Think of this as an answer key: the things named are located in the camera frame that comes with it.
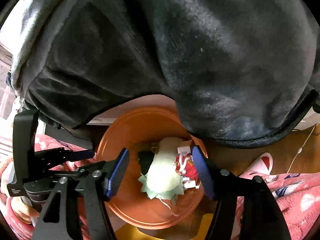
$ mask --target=wooden floor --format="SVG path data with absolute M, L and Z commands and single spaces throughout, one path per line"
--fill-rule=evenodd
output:
M 227 169 L 235 175 L 241 175 L 262 153 L 269 152 L 273 157 L 271 174 L 286 173 L 297 150 L 303 145 L 312 128 L 293 131 L 279 142 L 264 148 L 231 149 L 204 141 L 208 157 L 212 158 L 218 168 Z M 291 173 L 320 172 L 320 125 L 305 144 L 303 151 L 296 158 Z M 196 236 L 201 218 L 205 213 L 214 213 L 216 202 L 204 197 L 190 217 L 170 228 L 162 230 L 139 229 L 149 236 L 168 240 L 188 240 Z

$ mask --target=cable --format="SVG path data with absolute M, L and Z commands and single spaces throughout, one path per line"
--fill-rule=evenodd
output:
M 292 162 L 291 162 L 291 164 L 290 164 L 290 167 L 289 167 L 287 173 L 289 173 L 289 171 L 290 171 L 290 169 L 291 169 L 291 167 L 292 167 L 292 164 L 293 164 L 294 160 L 295 160 L 296 157 L 299 155 L 299 153 L 302 152 L 302 148 L 305 146 L 305 144 L 307 143 L 308 139 L 310 138 L 311 134 L 313 133 L 313 131 L 315 130 L 315 128 L 317 127 L 318 124 L 319 124 L 319 123 L 317 123 L 316 125 L 314 125 L 314 127 L 313 127 L 312 131 L 309 133 L 307 139 L 304 141 L 303 145 L 298 149 L 298 152 L 297 152 L 297 154 L 295 155 L 295 157 L 293 158 L 293 160 L 292 160 Z

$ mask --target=orange bucket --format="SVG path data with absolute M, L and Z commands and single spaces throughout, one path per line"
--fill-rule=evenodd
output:
M 146 193 L 140 192 L 140 149 L 137 145 L 172 136 L 193 139 L 207 156 L 203 142 L 186 131 L 177 115 L 159 107 L 138 108 L 122 115 L 107 129 L 100 142 L 98 161 L 114 160 L 123 147 L 129 149 L 130 161 L 118 193 L 105 205 L 131 225 L 145 229 L 163 229 L 176 225 L 193 212 L 204 195 L 202 186 L 199 189 L 188 189 L 184 195 L 178 196 L 176 205 L 170 205 L 170 210 L 159 199 L 149 199 Z

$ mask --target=yellow object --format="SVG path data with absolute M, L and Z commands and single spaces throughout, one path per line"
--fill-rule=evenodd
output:
M 198 234 L 192 238 L 192 240 L 203 240 L 208 232 L 209 226 L 211 224 L 213 218 L 213 214 L 205 214 L 202 217 L 201 224 L 199 227 Z M 116 232 L 116 237 L 118 240 L 157 240 L 159 238 L 155 238 L 153 236 L 148 236 L 145 233 L 139 231 L 139 229 L 130 224 L 126 224 Z

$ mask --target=person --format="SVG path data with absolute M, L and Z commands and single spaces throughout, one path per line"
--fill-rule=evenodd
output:
M 287 223 L 292 240 L 311 239 L 320 219 L 320 172 L 270 175 L 273 159 L 270 153 L 260 155 L 240 177 L 261 176 L 275 197 Z M 238 197 L 233 240 L 239 238 L 244 197 Z

